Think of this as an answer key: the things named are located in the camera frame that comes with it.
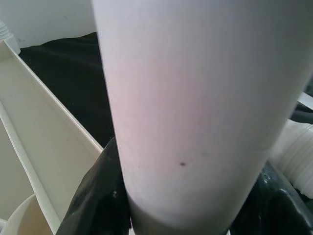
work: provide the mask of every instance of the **white plastic object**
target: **white plastic object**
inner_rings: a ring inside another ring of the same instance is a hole
[[[220,235],[313,71],[313,1],[93,0],[139,235]]]
[[[35,195],[14,211],[0,235],[52,235]]]
[[[5,227],[7,221],[4,219],[0,219],[0,232],[2,231],[2,229]]]
[[[5,41],[15,53],[19,54],[21,52],[14,35],[8,30],[7,26],[2,21],[0,21],[0,41]]]
[[[313,125],[288,120],[270,161],[293,186],[313,198]]]
[[[53,233],[102,147],[0,42],[0,118]]]
[[[0,120],[0,218],[7,220],[16,207],[33,193]]]

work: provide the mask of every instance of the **corrugated white hose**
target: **corrugated white hose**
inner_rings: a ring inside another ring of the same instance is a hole
[[[5,41],[15,53],[21,52],[18,43],[15,40],[14,35],[9,31],[4,22],[0,21],[0,42]]]
[[[270,161],[295,188],[313,198],[313,125],[288,120]]]

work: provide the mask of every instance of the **white pipe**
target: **white pipe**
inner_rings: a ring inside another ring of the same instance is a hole
[[[225,233],[313,71],[313,1],[93,5],[136,234]]]

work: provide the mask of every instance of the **white plastic tray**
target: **white plastic tray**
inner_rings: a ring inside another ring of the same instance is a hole
[[[8,220],[16,207],[33,193],[0,120],[0,218]]]
[[[0,118],[55,234],[102,147],[4,42]]]

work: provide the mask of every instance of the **white cylinder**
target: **white cylinder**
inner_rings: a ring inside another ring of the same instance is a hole
[[[225,233],[313,71],[313,1],[93,4],[135,233]]]

